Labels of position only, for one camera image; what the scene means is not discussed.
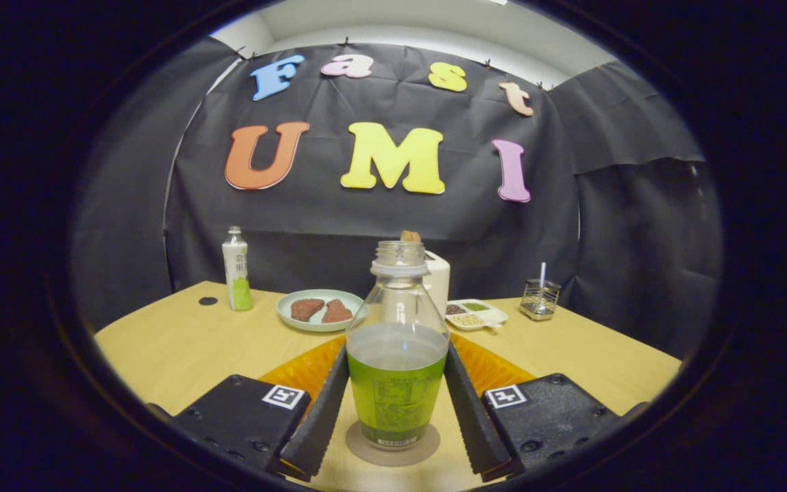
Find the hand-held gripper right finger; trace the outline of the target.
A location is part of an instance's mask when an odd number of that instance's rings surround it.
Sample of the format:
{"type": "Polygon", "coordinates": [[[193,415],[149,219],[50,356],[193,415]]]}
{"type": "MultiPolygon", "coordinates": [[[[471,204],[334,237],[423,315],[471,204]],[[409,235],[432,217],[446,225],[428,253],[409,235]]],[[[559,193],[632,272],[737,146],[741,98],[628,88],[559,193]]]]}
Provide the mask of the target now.
{"type": "Polygon", "coordinates": [[[561,474],[646,407],[616,413],[565,374],[535,377],[457,334],[444,374],[469,463],[483,482],[561,474]]]}

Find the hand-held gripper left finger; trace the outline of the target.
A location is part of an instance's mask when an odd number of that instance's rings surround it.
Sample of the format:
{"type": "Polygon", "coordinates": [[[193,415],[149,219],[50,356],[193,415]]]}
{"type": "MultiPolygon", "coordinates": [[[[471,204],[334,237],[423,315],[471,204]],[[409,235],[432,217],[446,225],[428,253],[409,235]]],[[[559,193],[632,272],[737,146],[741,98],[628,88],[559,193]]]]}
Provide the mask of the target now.
{"type": "Polygon", "coordinates": [[[330,445],[348,377],[346,339],[338,336],[260,378],[231,374],[173,424],[239,468],[309,482],[330,445]]]}

